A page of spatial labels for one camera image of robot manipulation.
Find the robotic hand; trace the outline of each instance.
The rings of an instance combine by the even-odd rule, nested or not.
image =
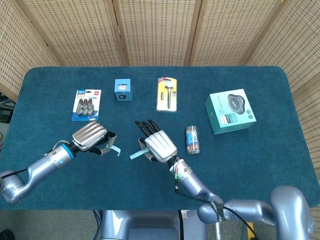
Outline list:
[[[40,182],[59,170],[76,157],[77,152],[91,152],[103,155],[114,149],[120,154],[120,149],[113,146],[117,135],[107,131],[102,125],[93,121],[72,135],[72,142],[59,141],[40,160],[21,171],[8,170],[0,173],[0,194],[8,204],[22,201]],[[95,146],[108,142],[99,149]],[[22,180],[19,173],[28,171],[28,182]]]
[[[178,157],[177,147],[168,135],[154,121],[148,122],[135,122],[147,138],[139,138],[142,150],[130,158],[144,154],[152,162],[167,163],[175,177],[175,192],[204,202],[197,209],[202,222],[212,224],[222,220],[242,220],[245,223],[276,226],[278,240],[311,239],[310,234],[316,227],[315,221],[299,189],[293,186],[276,187],[270,194],[271,206],[259,200],[232,199],[223,202],[200,181],[188,164]],[[189,195],[179,191],[178,183],[185,187]]]

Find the product box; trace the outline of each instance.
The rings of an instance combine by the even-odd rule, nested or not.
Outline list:
[[[72,121],[96,121],[99,116],[101,90],[79,89],[76,91]]]
[[[132,86],[130,78],[116,79],[114,93],[118,101],[132,101]]]
[[[176,112],[178,99],[177,79],[172,77],[158,78],[156,110],[159,112]]]
[[[205,108],[214,134],[247,129],[256,122],[243,89],[212,93]]]

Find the blue ring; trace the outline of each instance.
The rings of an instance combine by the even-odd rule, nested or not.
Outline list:
[[[72,154],[72,152],[69,150],[69,148],[66,145],[61,144],[61,146],[64,148],[64,150],[66,150],[66,152],[69,154],[72,160],[75,159],[75,156]]]

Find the white label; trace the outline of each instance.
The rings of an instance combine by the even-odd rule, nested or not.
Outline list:
[[[188,210],[181,210],[182,219],[187,219],[188,218],[187,211]]]
[[[220,115],[220,122],[222,125],[228,124],[228,121],[225,115]]]

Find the package of clips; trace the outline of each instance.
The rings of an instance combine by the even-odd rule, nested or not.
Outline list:
[[[156,110],[159,112],[177,111],[177,79],[172,77],[158,78]]]
[[[96,121],[99,116],[101,90],[79,89],[76,91],[72,121]]]

